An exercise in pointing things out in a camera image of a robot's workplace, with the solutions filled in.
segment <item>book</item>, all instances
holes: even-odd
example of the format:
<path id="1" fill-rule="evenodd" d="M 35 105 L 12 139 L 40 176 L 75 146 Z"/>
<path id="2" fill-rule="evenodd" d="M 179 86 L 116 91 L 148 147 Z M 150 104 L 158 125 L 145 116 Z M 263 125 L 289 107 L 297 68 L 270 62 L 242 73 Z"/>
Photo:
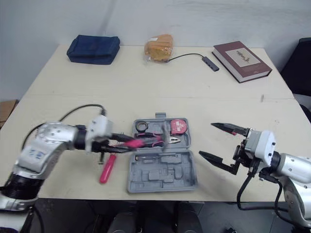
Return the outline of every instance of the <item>book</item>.
<path id="1" fill-rule="evenodd" d="M 215 45 L 213 54 L 239 83 L 266 77 L 272 71 L 241 41 Z"/>

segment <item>black chair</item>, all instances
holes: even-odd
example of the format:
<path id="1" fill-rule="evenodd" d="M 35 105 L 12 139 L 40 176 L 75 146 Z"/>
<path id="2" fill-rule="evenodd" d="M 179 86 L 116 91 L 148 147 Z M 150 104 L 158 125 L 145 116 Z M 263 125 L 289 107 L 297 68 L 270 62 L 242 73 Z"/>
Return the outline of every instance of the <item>black chair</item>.
<path id="1" fill-rule="evenodd" d="M 281 76 L 293 94 L 308 96 L 311 99 L 311 38 L 301 38 Z M 311 112 L 300 105 L 311 122 Z"/>

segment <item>open tool case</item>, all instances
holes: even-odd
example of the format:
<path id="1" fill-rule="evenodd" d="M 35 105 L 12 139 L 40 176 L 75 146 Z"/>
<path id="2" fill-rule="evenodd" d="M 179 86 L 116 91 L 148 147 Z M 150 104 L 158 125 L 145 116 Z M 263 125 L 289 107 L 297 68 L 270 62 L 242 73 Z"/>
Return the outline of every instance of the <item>open tool case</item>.
<path id="1" fill-rule="evenodd" d="M 133 134 L 138 133 L 135 125 L 138 121 L 148 124 L 146 133 L 162 133 L 162 126 L 171 131 L 171 121 L 165 113 L 156 113 L 155 119 L 140 119 L 134 122 Z M 162 147 L 139 148 L 130 159 L 128 191 L 130 193 L 189 191 L 197 187 L 193 154 L 190 146 L 190 131 L 187 119 L 184 134 L 174 134 L 181 141 Z"/>

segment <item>plastic bag of bread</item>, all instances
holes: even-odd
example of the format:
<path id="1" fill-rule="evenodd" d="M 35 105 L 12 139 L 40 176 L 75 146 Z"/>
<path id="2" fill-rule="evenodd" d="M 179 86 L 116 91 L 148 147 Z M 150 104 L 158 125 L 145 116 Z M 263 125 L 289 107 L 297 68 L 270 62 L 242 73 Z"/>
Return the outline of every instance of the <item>plastic bag of bread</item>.
<path id="1" fill-rule="evenodd" d="M 152 37 L 145 44 L 145 55 L 149 60 L 166 62 L 173 52 L 173 37 L 169 34 Z"/>

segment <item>cardboard box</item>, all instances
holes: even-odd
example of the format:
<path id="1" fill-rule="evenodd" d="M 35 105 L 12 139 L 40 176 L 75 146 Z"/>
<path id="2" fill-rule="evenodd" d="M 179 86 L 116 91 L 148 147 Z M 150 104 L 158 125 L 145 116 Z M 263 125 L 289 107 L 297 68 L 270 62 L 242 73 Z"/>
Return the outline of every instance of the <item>cardboard box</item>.
<path id="1" fill-rule="evenodd" d="M 17 103 L 17 100 L 10 100 L 0 103 L 0 129 L 9 118 L 10 114 L 13 112 Z"/>

